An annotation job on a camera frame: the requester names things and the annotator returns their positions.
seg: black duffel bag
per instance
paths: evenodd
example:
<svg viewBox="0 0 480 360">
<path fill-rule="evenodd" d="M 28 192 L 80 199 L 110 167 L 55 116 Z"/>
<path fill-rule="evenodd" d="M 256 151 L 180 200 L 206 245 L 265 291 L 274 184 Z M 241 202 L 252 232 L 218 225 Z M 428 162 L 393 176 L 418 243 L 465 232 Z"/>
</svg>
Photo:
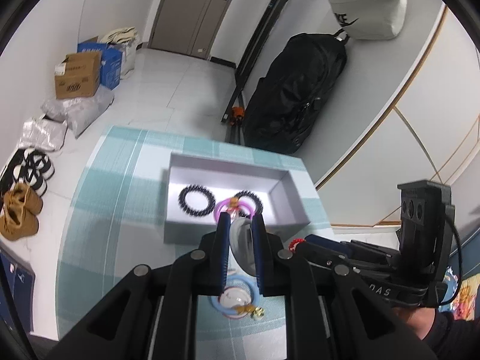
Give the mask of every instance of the black duffel bag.
<svg viewBox="0 0 480 360">
<path fill-rule="evenodd" d="M 246 146 L 283 154 L 298 150 L 347 62 L 348 37 L 339 40 L 341 32 L 289 39 L 245 110 Z"/>
</svg>

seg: teal plaid tablecloth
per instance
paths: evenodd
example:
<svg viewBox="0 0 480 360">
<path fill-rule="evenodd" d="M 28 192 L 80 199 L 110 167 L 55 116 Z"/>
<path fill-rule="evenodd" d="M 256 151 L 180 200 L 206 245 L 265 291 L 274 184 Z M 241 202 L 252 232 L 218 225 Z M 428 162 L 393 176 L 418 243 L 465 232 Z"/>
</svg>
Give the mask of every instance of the teal plaid tablecloth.
<svg viewBox="0 0 480 360">
<path fill-rule="evenodd" d="M 82 173 L 63 230 L 56 281 L 60 338 L 133 267 L 165 266 L 198 246 L 163 243 L 172 152 L 289 170 L 311 221 L 297 237 L 315 233 L 333 238 L 300 159 L 208 139 L 111 127 Z M 236 268 L 231 255 L 229 265 Z M 266 316 L 260 322 L 230 320 L 200 297 L 197 358 L 284 359 L 283 298 L 264 298 L 261 305 Z"/>
</svg>

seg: dark sleeve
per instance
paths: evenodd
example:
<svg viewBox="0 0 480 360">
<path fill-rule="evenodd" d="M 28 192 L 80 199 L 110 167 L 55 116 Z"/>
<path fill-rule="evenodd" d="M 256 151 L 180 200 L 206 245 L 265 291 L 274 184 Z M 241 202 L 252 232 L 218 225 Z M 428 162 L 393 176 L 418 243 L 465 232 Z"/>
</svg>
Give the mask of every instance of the dark sleeve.
<svg viewBox="0 0 480 360">
<path fill-rule="evenodd" d="M 480 351 L 480 319 L 453 319 L 450 312 L 435 313 L 430 332 L 423 339 L 438 360 L 477 359 Z"/>
</svg>

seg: blue ring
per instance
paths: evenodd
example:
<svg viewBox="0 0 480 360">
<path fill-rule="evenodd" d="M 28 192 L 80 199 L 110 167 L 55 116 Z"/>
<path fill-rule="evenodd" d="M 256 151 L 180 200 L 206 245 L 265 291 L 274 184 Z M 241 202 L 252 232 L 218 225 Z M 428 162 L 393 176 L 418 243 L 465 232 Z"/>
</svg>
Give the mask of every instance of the blue ring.
<svg viewBox="0 0 480 360">
<path fill-rule="evenodd" d="M 255 307 L 258 307 L 259 304 L 259 299 L 260 299 L 260 291 L 256 285 L 256 283 L 249 279 L 246 276 L 240 275 L 240 274 L 232 274 L 230 276 L 227 276 L 227 280 L 239 280 L 244 282 L 246 285 L 248 285 L 250 289 L 250 294 L 251 294 L 251 304 L 254 305 Z M 224 307 L 220 304 L 218 301 L 217 296 L 211 296 L 210 300 L 212 302 L 212 306 L 217 310 L 220 311 L 222 314 L 226 315 L 238 315 L 237 310 L 235 309 L 229 309 L 227 307 Z"/>
</svg>

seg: plastic bag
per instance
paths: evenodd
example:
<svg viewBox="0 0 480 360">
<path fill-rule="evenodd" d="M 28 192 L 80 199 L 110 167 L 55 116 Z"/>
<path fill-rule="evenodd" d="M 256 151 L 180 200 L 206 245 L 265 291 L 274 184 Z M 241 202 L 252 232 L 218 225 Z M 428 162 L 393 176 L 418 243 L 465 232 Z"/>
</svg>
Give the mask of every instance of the plastic bag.
<svg viewBox="0 0 480 360">
<path fill-rule="evenodd" d="M 35 147 L 45 152 L 60 150 L 65 141 L 67 123 L 32 118 L 23 124 L 19 148 Z"/>
<path fill-rule="evenodd" d="M 113 102 L 113 91 L 100 85 L 92 97 L 66 100 L 49 99 L 42 105 L 47 116 L 56 121 L 66 121 L 75 138 L 85 131 Z"/>
<path fill-rule="evenodd" d="M 101 42 L 109 43 L 111 47 L 121 51 L 120 78 L 127 78 L 128 73 L 135 68 L 137 46 L 140 44 L 140 37 L 135 27 L 117 28 L 105 35 Z"/>
</svg>

